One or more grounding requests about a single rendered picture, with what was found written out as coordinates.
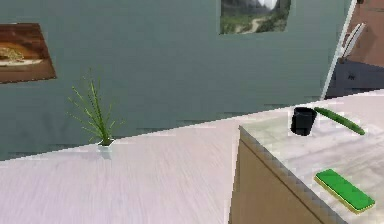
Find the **green flat book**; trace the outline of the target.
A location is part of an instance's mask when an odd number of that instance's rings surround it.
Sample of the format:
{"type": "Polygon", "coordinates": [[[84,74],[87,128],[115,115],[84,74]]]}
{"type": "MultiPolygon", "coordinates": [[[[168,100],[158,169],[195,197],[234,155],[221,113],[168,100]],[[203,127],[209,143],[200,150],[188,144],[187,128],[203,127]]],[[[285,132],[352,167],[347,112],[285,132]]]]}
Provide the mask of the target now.
{"type": "Polygon", "coordinates": [[[314,180],[355,214],[373,207],[376,201],[333,169],[315,174],[314,180]]]}

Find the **brown room door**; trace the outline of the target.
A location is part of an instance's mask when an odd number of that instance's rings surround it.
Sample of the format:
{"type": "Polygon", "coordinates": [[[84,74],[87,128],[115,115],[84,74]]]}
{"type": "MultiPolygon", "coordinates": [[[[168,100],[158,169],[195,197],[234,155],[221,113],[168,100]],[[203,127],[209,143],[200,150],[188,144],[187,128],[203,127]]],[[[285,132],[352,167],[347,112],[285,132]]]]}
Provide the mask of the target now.
{"type": "Polygon", "coordinates": [[[360,23],[365,27],[348,59],[384,67],[384,0],[353,0],[352,6],[347,35],[360,23]]]}

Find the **beige cabinet with pale top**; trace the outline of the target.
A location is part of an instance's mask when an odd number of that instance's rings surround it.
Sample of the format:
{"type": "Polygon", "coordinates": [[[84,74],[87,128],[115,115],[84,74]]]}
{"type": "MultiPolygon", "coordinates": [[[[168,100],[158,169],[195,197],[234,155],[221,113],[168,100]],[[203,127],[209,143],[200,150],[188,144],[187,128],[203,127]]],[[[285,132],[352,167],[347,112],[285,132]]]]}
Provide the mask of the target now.
{"type": "Polygon", "coordinates": [[[384,224],[384,89],[313,102],[357,123],[359,135],[318,115],[291,132],[291,107],[239,127],[230,224],[384,224]],[[375,201],[357,214],[315,181],[333,169],[375,201]]]}

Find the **brown framed wall picture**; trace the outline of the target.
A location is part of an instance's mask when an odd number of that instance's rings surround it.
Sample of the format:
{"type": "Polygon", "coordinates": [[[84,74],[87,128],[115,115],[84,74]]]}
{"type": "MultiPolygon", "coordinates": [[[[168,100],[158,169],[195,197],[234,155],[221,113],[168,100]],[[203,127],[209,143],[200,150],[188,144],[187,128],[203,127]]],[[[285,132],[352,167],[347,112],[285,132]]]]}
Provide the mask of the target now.
{"type": "Polygon", "coordinates": [[[55,79],[38,23],[0,24],[0,84],[55,79]]]}

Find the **green house plant white pot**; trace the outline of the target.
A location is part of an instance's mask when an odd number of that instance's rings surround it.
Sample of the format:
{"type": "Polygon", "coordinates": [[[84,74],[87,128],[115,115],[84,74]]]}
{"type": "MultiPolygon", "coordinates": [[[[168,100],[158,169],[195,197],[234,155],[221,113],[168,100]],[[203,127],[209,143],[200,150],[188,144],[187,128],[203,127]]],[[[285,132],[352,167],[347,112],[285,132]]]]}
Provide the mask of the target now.
{"type": "Polygon", "coordinates": [[[76,108],[79,115],[68,112],[68,115],[81,124],[81,129],[89,134],[87,142],[96,146],[97,152],[103,159],[111,160],[113,146],[116,139],[113,136],[114,128],[123,125],[125,121],[112,120],[113,105],[103,105],[101,80],[95,78],[92,69],[80,78],[78,87],[72,86],[73,95],[67,100],[76,108]]]}

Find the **green cucumber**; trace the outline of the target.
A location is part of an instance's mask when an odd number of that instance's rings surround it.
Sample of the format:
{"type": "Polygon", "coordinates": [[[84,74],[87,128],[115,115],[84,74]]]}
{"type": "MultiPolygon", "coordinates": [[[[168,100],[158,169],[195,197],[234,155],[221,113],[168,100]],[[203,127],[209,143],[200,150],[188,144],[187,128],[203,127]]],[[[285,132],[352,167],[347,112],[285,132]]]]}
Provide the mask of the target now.
{"type": "Polygon", "coordinates": [[[346,128],[350,129],[351,131],[353,131],[359,135],[365,134],[365,131],[359,125],[357,125],[355,122],[349,120],[348,118],[337,114],[336,112],[333,112],[329,109],[321,108],[321,107],[315,107],[314,110],[317,113],[333,120],[334,122],[336,122],[342,126],[345,126],[346,128]]]}

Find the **green landscape wall picture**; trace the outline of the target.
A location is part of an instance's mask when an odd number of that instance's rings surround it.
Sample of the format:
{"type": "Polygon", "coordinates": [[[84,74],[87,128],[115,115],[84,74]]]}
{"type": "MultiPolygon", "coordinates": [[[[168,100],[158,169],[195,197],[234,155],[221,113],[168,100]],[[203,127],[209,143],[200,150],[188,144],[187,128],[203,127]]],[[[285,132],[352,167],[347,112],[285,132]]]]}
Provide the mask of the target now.
{"type": "Polygon", "coordinates": [[[292,0],[220,0],[220,35],[284,32],[292,0]]]}

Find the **black cup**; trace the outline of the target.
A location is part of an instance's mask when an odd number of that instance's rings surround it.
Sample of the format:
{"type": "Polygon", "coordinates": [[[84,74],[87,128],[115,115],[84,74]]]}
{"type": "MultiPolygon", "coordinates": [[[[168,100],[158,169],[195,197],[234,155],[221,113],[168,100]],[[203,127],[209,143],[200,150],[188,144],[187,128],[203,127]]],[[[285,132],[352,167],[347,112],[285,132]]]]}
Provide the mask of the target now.
{"type": "Polygon", "coordinates": [[[296,107],[293,111],[291,131],[300,136],[308,136],[311,132],[317,112],[308,107],[296,107]]]}

